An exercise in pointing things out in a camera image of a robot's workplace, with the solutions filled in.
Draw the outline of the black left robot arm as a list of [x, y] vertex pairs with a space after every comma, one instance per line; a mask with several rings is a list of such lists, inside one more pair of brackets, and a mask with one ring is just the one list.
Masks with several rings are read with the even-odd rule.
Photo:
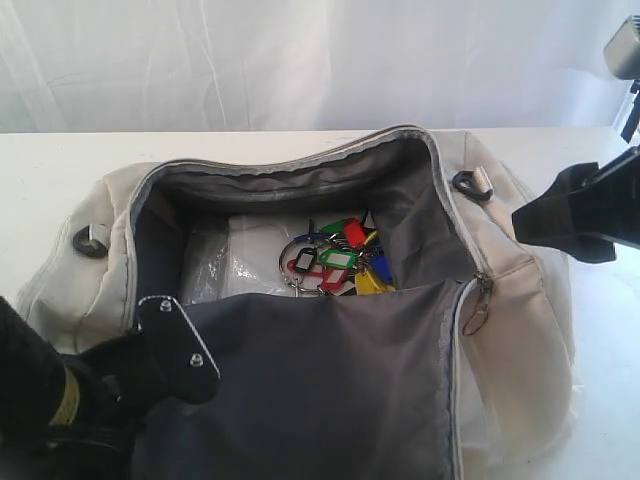
[[169, 395], [141, 334], [58, 352], [1, 302], [1, 476], [128, 479], [149, 410]]

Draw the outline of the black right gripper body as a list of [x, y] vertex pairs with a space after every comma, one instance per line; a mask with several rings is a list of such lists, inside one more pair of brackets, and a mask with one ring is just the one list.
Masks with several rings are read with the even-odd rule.
[[574, 196], [578, 232], [639, 247], [639, 147], [597, 169]]

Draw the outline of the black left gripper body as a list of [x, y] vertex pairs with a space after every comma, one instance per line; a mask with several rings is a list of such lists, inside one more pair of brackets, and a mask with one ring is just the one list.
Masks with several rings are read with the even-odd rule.
[[130, 479], [144, 417], [170, 395], [175, 354], [144, 333], [55, 350], [63, 390], [46, 429], [49, 479]]

